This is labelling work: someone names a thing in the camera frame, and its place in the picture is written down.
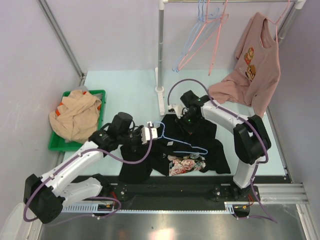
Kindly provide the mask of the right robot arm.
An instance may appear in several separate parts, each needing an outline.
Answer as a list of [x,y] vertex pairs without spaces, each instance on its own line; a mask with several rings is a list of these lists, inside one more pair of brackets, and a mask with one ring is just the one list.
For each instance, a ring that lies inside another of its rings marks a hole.
[[258,164],[269,161],[268,150],[271,140],[258,115],[245,116],[237,114],[208,95],[198,97],[191,90],[180,97],[181,104],[169,104],[168,110],[174,112],[185,127],[191,127],[201,119],[220,125],[233,134],[234,150],[239,159],[230,188],[231,196],[242,201],[249,194],[248,186],[253,182]]

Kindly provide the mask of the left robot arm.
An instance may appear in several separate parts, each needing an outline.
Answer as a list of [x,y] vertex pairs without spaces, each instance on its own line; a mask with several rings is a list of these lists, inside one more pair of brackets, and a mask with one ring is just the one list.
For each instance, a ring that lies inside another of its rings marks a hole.
[[112,151],[120,145],[132,147],[147,143],[152,126],[151,123],[136,126],[130,114],[119,112],[112,122],[96,130],[66,161],[41,176],[30,175],[24,187],[23,220],[33,221],[27,216],[27,211],[31,211],[35,220],[48,224],[64,208],[87,199],[112,201],[119,206],[120,202],[111,194],[110,182],[101,174],[94,174],[78,183],[73,183],[73,180],[106,156],[128,164],[129,161],[121,160]]

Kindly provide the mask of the black t-shirt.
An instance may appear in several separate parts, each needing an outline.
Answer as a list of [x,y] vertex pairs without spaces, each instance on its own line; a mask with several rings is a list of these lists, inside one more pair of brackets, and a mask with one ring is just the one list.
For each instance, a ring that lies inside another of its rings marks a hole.
[[166,114],[157,128],[158,139],[152,147],[141,145],[136,151],[120,147],[124,163],[120,181],[129,184],[145,182],[152,171],[173,177],[191,172],[230,174],[223,144],[216,139],[216,124],[201,119],[194,132],[189,133],[177,123],[174,114]]

